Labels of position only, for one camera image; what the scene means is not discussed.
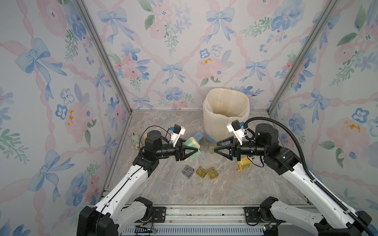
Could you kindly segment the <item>clear shavings tray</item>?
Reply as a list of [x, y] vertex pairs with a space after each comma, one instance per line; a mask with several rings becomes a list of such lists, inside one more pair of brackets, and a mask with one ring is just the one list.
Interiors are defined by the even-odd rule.
[[189, 165], [186, 165], [184, 169], [182, 170], [182, 174], [186, 176], [188, 179], [190, 179], [193, 176], [194, 172], [195, 172], [194, 168], [192, 168]]

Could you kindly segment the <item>yellow tinted tray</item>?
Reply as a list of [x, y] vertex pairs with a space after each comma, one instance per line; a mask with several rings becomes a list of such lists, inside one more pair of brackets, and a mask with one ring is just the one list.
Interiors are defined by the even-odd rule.
[[211, 180], [214, 180], [219, 176], [217, 170], [214, 167], [207, 169], [207, 174]]
[[202, 166], [199, 166], [199, 168], [196, 170], [196, 174], [202, 179], [204, 179], [208, 174], [208, 171], [204, 169]]

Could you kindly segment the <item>pale green pencil sharpener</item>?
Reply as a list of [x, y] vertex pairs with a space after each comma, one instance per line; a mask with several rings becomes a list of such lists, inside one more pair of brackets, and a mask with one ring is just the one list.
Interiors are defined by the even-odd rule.
[[137, 135], [134, 132], [132, 132], [131, 141], [132, 141], [133, 147], [136, 150], [140, 150], [140, 141], [141, 141], [140, 135]]

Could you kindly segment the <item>clear green-tinted tray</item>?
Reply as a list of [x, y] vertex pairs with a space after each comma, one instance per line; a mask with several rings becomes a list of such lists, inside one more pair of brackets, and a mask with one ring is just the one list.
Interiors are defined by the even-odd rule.
[[215, 153], [215, 149], [216, 147], [210, 147], [208, 150], [209, 150], [209, 153], [210, 154], [214, 154]]

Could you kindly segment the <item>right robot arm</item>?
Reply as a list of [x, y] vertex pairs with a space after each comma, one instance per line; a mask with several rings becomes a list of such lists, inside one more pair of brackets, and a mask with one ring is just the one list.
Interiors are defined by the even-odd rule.
[[262, 221], [287, 222], [317, 236], [373, 235], [369, 229], [371, 216], [344, 203], [314, 177], [303, 158], [279, 144], [278, 130], [272, 125], [258, 124], [255, 136], [246, 140], [239, 122], [227, 128], [234, 135], [225, 140], [226, 145], [220, 141], [215, 153], [238, 161], [243, 155], [260, 157], [267, 167], [296, 186], [318, 210], [317, 213], [305, 211], [268, 197], [259, 206]]

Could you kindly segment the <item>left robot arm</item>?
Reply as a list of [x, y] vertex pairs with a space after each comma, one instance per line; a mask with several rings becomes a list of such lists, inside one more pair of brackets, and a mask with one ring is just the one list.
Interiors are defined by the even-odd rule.
[[79, 214], [78, 236], [120, 236], [137, 221], [142, 223], [152, 219], [153, 203], [143, 197], [136, 198], [130, 206], [125, 206], [136, 189], [145, 182], [159, 165], [161, 159], [171, 156], [183, 161], [198, 151], [186, 146], [185, 128], [175, 125], [171, 128], [170, 139], [158, 130], [148, 132], [145, 145], [133, 161], [122, 180], [94, 207], [84, 207]]

